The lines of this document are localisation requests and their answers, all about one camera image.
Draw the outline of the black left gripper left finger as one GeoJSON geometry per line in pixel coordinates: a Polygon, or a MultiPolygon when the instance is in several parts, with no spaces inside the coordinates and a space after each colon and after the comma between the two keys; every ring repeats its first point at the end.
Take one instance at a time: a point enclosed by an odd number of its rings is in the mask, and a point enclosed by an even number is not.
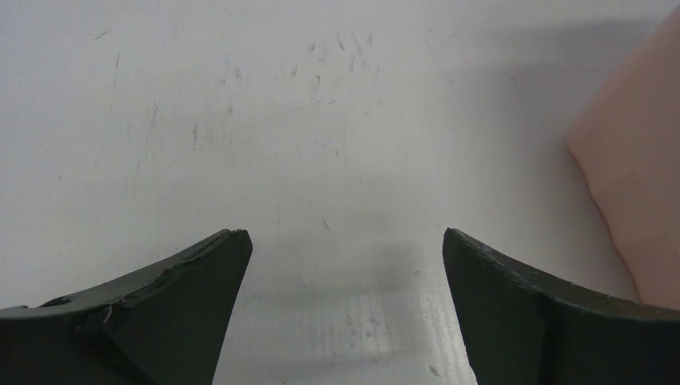
{"type": "Polygon", "coordinates": [[[210,384],[253,244],[222,230],[142,269],[1,311],[4,384],[210,384]]]}

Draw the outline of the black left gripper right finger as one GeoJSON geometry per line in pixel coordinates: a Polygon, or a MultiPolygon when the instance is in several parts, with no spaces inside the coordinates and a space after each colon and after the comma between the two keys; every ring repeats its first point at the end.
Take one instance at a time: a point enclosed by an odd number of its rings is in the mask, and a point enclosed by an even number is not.
{"type": "Polygon", "coordinates": [[[457,229],[443,263],[478,383],[678,383],[676,310],[575,285],[457,229]]]}

